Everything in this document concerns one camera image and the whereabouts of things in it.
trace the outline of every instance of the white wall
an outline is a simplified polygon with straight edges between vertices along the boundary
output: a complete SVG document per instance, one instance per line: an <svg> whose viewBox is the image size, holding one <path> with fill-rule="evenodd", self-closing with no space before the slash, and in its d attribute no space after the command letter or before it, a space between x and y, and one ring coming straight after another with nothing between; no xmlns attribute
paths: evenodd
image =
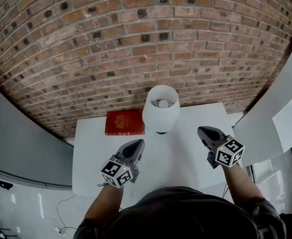
<svg viewBox="0 0 292 239"><path fill-rule="evenodd" d="M15 108L0 93L0 179L72 186L73 147Z"/></svg>
<svg viewBox="0 0 292 239"><path fill-rule="evenodd" d="M234 127L236 139L246 146L242 160L244 166L283 153L272 118L291 99L292 53L268 91Z"/></svg>

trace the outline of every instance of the glossy tile floor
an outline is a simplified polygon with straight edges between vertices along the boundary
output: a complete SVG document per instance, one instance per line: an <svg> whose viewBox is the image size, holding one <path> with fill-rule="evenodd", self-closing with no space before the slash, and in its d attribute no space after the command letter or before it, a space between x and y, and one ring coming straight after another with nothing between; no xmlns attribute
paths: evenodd
<svg viewBox="0 0 292 239"><path fill-rule="evenodd" d="M279 213L292 213L292 158L285 153L272 159L276 176L259 185ZM222 196L225 183L201 191ZM71 239L74 229L67 229L66 235L59 235L54 227L63 225L57 215L59 201L71 198L70 191L53 191L14 185L9 191L0 191L0 221L3 228L12 229L7 235L18 235L20 239ZM232 201L229 191L225 199ZM59 205L59 214L67 227L77 227L93 202L93 198L75 196Z"/></svg>

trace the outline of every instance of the book cover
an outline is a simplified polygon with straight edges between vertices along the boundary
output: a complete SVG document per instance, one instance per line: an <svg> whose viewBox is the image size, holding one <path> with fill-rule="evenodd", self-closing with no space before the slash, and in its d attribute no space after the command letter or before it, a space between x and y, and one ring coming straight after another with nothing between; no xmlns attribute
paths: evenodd
<svg viewBox="0 0 292 239"><path fill-rule="evenodd" d="M108 112L105 135L145 134L142 112L142 110Z"/></svg>

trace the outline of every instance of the table lamp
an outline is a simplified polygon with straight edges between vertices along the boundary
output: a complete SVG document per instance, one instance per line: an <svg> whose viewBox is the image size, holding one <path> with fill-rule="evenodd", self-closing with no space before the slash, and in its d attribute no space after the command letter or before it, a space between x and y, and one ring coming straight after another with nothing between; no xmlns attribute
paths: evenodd
<svg viewBox="0 0 292 239"><path fill-rule="evenodd" d="M165 134L173 129L179 114L180 105L175 89L159 85L149 91L143 109L143 121L146 127L159 134Z"/></svg>

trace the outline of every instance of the person's right arm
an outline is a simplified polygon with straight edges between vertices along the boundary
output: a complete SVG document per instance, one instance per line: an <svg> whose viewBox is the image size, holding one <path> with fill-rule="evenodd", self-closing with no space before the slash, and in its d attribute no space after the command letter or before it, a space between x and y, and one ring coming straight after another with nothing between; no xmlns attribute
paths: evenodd
<svg viewBox="0 0 292 239"><path fill-rule="evenodd" d="M239 165L234 165L230 168L222 166L222 168L224 169L231 197L236 205L244 207L252 199L263 197L259 188Z"/></svg>

